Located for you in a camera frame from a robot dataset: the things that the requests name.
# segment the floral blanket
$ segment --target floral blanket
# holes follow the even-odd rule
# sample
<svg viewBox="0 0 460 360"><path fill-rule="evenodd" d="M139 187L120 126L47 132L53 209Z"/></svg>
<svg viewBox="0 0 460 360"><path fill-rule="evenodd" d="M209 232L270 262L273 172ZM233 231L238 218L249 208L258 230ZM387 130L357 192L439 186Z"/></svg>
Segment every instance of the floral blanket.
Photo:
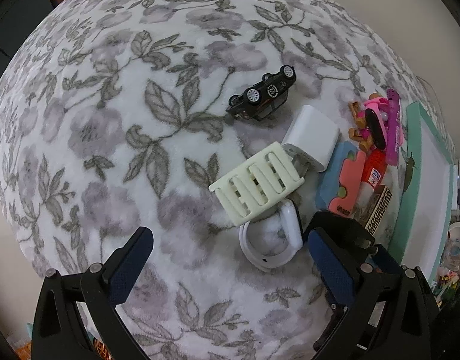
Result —
<svg viewBox="0 0 460 360"><path fill-rule="evenodd" d="M297 82L281 109L226 117L231 95L282 64ZM256 269L208 186L280 141L303 104L347 139L348 102L388 87L402 107L421 101L449 139L407 65L333 0L65 0L0 80L1 208L40 276L81 272L151 228L154 250L117 310L153 359L310 358L330 317L310 255ZM385 177L383 243L405 149ZM304 226L317 175L305 179L291 195ZM250 236L268 255L286 246L278 228Z"/></svg>

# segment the charger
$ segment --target charger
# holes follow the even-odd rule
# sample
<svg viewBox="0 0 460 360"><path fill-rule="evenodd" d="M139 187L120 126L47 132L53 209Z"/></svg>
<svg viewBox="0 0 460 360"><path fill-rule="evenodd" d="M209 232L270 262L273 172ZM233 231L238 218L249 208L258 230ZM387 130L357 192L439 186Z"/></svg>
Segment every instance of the charger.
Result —
<svg viewBox="0 0 460 360"><path fill-rule="evenodd" d="M339 128L311 105L304 105L282 140L290 157L309 163L317 172L327 169L339 138Z"/></svg>

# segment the black toy car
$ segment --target black toy car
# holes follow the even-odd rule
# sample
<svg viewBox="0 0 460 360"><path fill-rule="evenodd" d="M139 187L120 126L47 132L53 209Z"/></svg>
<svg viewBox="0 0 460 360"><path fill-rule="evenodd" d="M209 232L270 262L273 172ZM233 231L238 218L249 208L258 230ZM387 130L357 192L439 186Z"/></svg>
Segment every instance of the black toy car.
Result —
<svg viewBox="0 0 460 360"><path fill-rule="evenodd" d="M237 119L262 120L287 101L288 89L296 79L295 69L288 64L276 74L265 73L262 81L229 98L227 112Z"/></svg>

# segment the red glue bottle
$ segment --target red glue bottle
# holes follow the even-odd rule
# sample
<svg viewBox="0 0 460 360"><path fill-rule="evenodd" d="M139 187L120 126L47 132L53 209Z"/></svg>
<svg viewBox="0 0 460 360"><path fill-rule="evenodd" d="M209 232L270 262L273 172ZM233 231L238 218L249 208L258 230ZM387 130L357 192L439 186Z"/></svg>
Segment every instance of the red glue bottle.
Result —
<svg viewBox="0 0 460 360"><path fill-rule="evenodd" d="M373 190L380 185L386 171L385 152L379 149L373 150L367 157L363 167L356 205L363 208L368 204L373 195Z"/></svg>

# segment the wall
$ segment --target wall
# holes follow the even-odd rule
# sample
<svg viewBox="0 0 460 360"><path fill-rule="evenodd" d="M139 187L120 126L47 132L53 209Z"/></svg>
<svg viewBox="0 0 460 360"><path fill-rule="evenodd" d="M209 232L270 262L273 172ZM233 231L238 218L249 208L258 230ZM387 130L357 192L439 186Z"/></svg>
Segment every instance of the wall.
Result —
<svg viewBox="0 0 460 360"><path fill-rule="evenodd" d="M336 0L431 83L460 158L460 28L440 0Z"/></svg>

